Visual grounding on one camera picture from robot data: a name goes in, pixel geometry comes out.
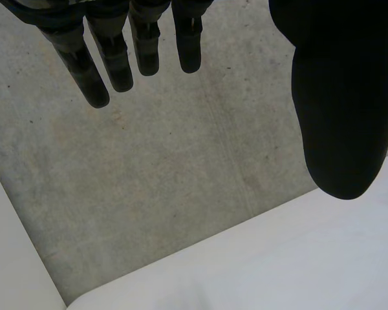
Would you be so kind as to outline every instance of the concrete floor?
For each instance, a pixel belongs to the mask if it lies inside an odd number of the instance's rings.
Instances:
[[[95,110],[51,44],[0,5],[0,180],[68,304],[315,187],[290,97],[294,49],[267,2],[216,1],[192,75],[170,11],[160,28],[160,72],[142,77],[131,43],[134,88],[109,86]]]

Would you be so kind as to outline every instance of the white surface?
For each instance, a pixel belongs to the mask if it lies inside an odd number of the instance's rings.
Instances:
[[[68,308],[101,309],[388,310],[388,158],[358,200],[310,192]]]
[[[0,184],[0,310],[13,309],[66,307]]]

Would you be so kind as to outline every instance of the white wall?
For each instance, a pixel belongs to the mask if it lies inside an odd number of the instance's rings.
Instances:
[[[0,184],[0,310],[13,309],[66,307]]]

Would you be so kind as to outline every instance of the black glove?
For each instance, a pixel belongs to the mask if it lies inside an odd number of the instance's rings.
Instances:
[[[296,47],[292,95],[306,163],[337,198],[362,195],[388,148],[388,1],[270,0]]]
[[[201,16],[213,0],[173,0],[177,48],[183,71],[200,68]],[[138,68],[152,76],[159,69],[157,21],[171,0],[0,0],[25,23],[37,26],[54,45],[87,101],[95,108],[109,94],[83,40],[83,17],[98,46],[113,88],[133,86],[122,28],[129,14]]]

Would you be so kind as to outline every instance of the glove finger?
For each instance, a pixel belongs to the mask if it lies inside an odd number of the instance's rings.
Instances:
[[[169,0],[131,0],[129,22],[139,71],[152,76],[159,70],[157,21],[169,6]]]
[[[202,20],[213,0],[173,0],[173,16],[178,57],[185,73],[196,72],[201,66]]]
[[[69,28],[40,28],[94,108],[109,103],[109,94],[83,40],[83,24]]]
[[[129,1],[94,1],[87,3],[89,28],[98,46],[113,88],[126,92],[133,85],[128,48],[122,34],[129,11]]]

